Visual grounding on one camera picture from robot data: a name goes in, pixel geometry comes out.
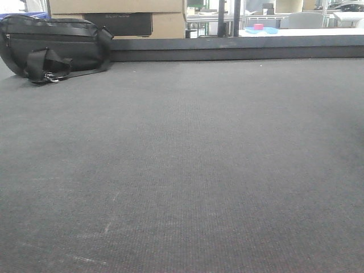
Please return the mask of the black fabric shoulder bag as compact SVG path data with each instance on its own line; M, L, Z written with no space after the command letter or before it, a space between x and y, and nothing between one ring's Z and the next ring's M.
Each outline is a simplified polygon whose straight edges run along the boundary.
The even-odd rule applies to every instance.
M43 85L108 70L113 37L85 19L10 14L1 20L1 58L14 74Z

